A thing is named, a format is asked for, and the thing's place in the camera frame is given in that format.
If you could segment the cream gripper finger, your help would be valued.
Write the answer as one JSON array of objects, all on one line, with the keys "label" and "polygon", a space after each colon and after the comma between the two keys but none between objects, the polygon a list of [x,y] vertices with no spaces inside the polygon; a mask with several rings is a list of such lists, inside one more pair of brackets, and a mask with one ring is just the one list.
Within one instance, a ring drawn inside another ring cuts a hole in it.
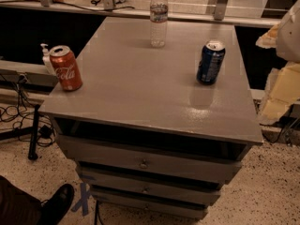
[{"label": "cream gripper finger", "polygon": [[300,98],[300,64],[288,62],[282,69],[272,68],[259,108],[260,121],[278,121]]},{"label": "cream gripper finger", "polygon": [[260,36],[257,39],[255,45],[264,49],[276,48],[277,37],[278,37],[278,24],[274,25],[266,33]]}]

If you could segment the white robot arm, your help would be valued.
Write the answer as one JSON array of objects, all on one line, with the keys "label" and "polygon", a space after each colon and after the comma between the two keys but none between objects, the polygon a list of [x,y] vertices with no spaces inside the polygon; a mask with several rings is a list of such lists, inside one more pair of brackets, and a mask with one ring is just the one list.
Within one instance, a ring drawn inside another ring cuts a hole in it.
[{"label": "white robot arm", "polygon": [[275,48],[277,57],[287,62],[284,68],[271,69],[259,108],[260,123],[272,125],[300,98],[300,0],[279,24],[257,39],[256,45]]}]

